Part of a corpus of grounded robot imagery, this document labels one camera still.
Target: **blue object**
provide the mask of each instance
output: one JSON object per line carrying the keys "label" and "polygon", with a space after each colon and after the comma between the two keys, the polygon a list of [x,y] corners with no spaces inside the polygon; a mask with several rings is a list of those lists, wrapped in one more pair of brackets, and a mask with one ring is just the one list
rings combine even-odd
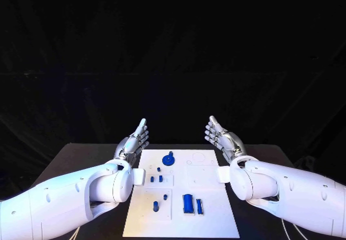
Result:
{"label": "blue object", "polygon": [[158,202],[157,201],[152,202],[152,211],[154,212],[158,211]]}
{"label": "blue object", "polygon": [[199,215],[203,215],[203,209],[201,209],[201,201],[200,199],[196,200],[196,212]]}
{"label": "blue object", "polygon": [[171,166],[174,164],[174,157],[173,157],[173,152],[170,151],[168,152],[168,155],[165,155],[161,159],[161,163],[165,165],[165,166]]}
{"label": "blue object", "polygon": [[183,198],[183,213],[184,214],[193,214],[193,196],[190,194],[184,194],[181,196]]}

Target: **black curtain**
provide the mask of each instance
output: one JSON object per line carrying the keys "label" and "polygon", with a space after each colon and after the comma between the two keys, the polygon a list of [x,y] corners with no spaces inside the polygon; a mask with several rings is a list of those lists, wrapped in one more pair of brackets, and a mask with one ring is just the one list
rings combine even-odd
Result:
{"label": "black curtain", "polygon": [[344,10],[3,0],[3,171],[39,175],[64,144],[118,143],[142,117],[151,143],[206,143],[214,115],[292,162],[315,153],[343,124]]}

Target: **cable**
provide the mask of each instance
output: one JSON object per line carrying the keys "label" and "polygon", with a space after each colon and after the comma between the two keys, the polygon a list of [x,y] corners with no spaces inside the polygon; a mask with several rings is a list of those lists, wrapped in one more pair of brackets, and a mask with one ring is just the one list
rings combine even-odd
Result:
{"label": "cable", "polygon": [[79,232],[79,228],[80,228],[80,227],[77,227],[76,230],[73,231],[73,234],[72,234],[69,240],[75,240],[75,239],[76,239],[76,237],[77,237],[77,232]]}
{"label": "cable", "polygon": [[292,226],[295,227],[295,229],[297,229],[297,231],[298,231],[298,233],[299,233],[301,237],[304,238],[304,240],[308,240],[308,239],[307,239],[307,237],[304,236],[304,234],[301,233],[299,229],[297,228],[297,225],[295,225],[295,224],[292,224]]}
{"label": "cable", "polygon": [[285,223],[284,223],[284,219],[282,218],[281,218],[281,222],[282,222],[282,229],[284,229],[284,232],[285,232],[285,236],[287,236],[288,240],[291,240],[289,236],[288,236],[288,233],[287,233],[287,227],[285,227]]}

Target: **dark table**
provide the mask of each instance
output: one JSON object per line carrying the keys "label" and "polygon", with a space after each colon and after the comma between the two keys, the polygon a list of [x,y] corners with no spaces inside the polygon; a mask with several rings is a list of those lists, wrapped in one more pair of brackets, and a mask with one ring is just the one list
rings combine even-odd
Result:
{"label": "dark table", "polygon": [[[56,157],[53,158],[43,173],[36,179],[33,186],[46,181],[47,179],[90,168],[103,164],[112,159],[116,144],[67,144]],[[248,155],[253,156],[259,161],[278,164],[287,167],[292,167],[281,148],[275,145],[245,145]],[[220,166],[226,166],[227,162],[223,159],[222,152],[210,144],[150,144],[147,149],[193,149],[193,150],[214,150],[217,163]],[[138,167],[139,157],[137,158],[134,168]],[[232,213],[235,223],[239,232],[239,239],[242,240],[287,240],[287,235],[282,228],[281,219],[272,216],[262,209],[250,206],[245,201],[239,200],[230,185],[225,185],[229,203],[232,207]],[[115,209],[103,213],[95,220],[86,223],[76,236],[77,240],[114,240],[122,238],[122,231],[125,227],[129,199],[118,205]],[[299,240],[302,237],[297,233],[291,223],[285,223],[285,229],[291,240]],[[308,240],[315,239],[340,239],[331,236],[317,234],[302,228],[299,231],[305,235]],[[54,238],[56,240],[67,240],[75,231],[69,232],[63,236]]]}

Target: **white board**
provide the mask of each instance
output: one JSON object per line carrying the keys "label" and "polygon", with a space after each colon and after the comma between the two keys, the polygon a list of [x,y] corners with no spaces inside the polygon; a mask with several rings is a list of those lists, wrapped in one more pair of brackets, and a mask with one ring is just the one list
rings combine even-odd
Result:
{"label": "white board", "polygon": [[[144,150],[141,153],[138,168],[145,170],[145,183],[132,188],[122,236],[239,238],[225,184],[217,182],[214,151],[171,150],[174,164],[164,166],[163,157],[168,152]],[[188,215],[183,213],[184,194],[193,197],[194,214]],[[196,199],[201,200],[203,215],[197,214]]]}

